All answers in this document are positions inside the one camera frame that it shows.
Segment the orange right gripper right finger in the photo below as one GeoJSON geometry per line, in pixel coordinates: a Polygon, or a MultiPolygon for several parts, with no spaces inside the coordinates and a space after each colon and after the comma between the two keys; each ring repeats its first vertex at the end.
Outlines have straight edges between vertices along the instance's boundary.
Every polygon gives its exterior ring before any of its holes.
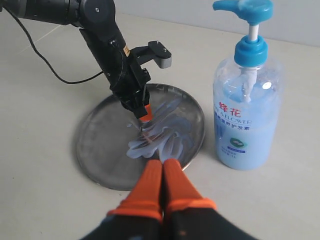
{"type": "Polygon", "coordinates": [[[217,205],[197,191],[177,160],[163,163],[163,179],[167,240],[255,239],[218,213],[217,205]]]}

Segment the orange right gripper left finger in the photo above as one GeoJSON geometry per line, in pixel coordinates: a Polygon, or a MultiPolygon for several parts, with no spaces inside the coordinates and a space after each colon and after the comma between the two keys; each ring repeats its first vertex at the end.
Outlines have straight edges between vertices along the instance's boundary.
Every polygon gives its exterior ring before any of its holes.
{"type": "Polygon", "coordinates": [[[163,212],[160,204],[162,163],[150,160],[137,184],[120,204],[107,212],[84,240],[159,240],[163,212]]]}

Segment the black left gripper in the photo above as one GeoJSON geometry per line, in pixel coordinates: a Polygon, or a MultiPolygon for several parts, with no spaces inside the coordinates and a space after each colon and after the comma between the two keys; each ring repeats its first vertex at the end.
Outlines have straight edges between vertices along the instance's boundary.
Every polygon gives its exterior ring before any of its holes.
{"type": "Polygon", "coordinates": [[[136,57],[120,57],[119,67],[109,74],[108,80],[110,90],[126,110],[143,123],[153,119],[150,95],[146,89],[150,76],[141,68],[136,57]]]}

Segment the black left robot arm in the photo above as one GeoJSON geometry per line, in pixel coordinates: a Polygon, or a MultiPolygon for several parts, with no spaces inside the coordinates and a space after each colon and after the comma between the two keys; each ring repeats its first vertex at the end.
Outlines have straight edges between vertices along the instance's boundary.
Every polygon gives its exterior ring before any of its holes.
{"type": "Polygon", "coordinates": [[[112,0],[2,0],[6,10],[26,34],[34,52],[63,83],[49,61],[37,50],[21,19],[53,23],[77,28],[98,63],[109,89],[121,105],[143,122],[152,119],[147,82],[149,72],[142,68],[135,49],[129,49],[116,23],[116,8],[112,0]]]}

